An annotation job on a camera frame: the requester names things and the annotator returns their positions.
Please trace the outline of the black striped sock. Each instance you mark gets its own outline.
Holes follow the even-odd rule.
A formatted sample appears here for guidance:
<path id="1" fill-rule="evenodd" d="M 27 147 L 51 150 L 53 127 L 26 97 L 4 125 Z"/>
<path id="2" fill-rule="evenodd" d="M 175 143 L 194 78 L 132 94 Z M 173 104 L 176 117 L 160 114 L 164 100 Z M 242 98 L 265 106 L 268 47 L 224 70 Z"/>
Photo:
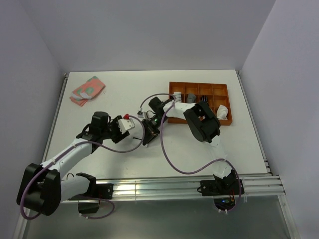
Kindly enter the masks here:
<path id="1" fill-rule="evenodd" d="M 208 103 L 208 97 L 206 95 L 202 95 L 201 100 Z"/>

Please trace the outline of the white sock with black stripes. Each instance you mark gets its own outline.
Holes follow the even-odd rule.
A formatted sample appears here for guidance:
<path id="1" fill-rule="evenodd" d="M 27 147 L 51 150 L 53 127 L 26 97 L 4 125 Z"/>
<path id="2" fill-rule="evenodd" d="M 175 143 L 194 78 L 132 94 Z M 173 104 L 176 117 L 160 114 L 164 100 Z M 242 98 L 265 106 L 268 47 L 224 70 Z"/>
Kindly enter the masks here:
<path id="1" fill-rule="evenodd" d="M 134 136 L 133 139 L 140 140 L 141 141 L 141 146 L 143 146 L 143 147 L 148 147 L 149 141 L 150 141 L 149 137 L 141 138 L 141 137 L 135 137 Z"/>

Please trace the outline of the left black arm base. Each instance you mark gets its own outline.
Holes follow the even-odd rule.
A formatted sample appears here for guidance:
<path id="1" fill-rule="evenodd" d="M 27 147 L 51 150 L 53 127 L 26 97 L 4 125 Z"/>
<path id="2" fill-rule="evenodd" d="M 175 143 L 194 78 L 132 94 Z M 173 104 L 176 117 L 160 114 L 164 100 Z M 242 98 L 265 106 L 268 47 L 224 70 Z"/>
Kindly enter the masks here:
<path id="1" fill-rule="evenodd" d="M 81 214 L 95 214 L 102 208 L 102 201 L 112 199 L 114 184 L 97 184 L 93 192 L 76 195 L 69 199 L 69 201 L 88 200 L 89 198 L 98 199 L 95 203 L 78 203 L 78 211 Z"/>

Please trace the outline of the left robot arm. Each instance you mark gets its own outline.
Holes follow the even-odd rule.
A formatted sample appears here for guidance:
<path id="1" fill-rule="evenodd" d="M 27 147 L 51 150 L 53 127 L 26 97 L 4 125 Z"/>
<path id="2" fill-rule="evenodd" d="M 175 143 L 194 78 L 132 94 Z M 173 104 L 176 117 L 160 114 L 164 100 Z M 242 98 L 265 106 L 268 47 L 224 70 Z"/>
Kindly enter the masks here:
<path id="1" fill-rule="evenodd" d="M 118 143 L 129 136 L 129 130 L 134 126 L 129 115 L 112 119 L 106 112 L 95 112 L 91 122 L 59 155 L 41 164 L 28 165 L 16 200 L 22 216 L 31 219 L 25 209 L 50 216 L 65 200 L 95 197 L 97 186 L 94 176 L 77 173 L 70 180 L 63 180 L 63 177 L 82 159 L 101 147 L 104 140 Z"/>

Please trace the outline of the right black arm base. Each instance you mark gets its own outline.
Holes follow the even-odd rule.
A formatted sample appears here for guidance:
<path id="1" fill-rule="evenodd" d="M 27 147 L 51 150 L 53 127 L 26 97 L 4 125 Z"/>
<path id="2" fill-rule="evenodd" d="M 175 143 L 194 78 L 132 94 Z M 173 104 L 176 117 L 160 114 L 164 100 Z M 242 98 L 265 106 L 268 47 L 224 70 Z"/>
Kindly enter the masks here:
<path id="1" fill-rule="evenodd" d="M 233 209 L 236 205 L 236 196 L 245 193 L 242 180 L 232 175 L 222 179 L 215 176 L 213 180 L 202 180 L 196 190 L 202 196 L 223 196 L 214 199 L 216 208 L 222 211 Z"/>

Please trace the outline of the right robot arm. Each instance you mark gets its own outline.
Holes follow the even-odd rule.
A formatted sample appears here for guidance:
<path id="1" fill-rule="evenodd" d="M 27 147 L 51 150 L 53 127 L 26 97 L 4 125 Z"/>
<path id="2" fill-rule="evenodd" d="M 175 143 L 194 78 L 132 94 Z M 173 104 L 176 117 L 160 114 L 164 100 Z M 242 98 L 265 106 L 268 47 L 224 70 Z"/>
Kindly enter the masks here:
<path id="1" fill-rule="evenodd" d="M 198 103 L 181 103 L 173 99 L 173 95 L 166 101 L 161 101 L 157 95 L 148 97 L 149 107 L 154 111 L 152 118 L 142 120 L 145 129 L 143 145 L 148 145 L 157 136 L 160 136 L 160 143 L 163 154 L 169 165 L 177 172 L 184 175 L 196 174 L 208 166 L 215 164 L 211 184 L 201 183 L 200 191 L 203 196 L 217 195 L 238 195 L 241 196 L 241 180 L 234 166 L 227 160 L 227 155 L 220 142 L 220 121 L 204 101 Z M 213 160 L 200 169 L 193 172 L 183 172 L 177 169 L 169 160 L 163 144 L 163 123 L 168 118 L 185 120 L 194 138 L 204 143 Z"/>

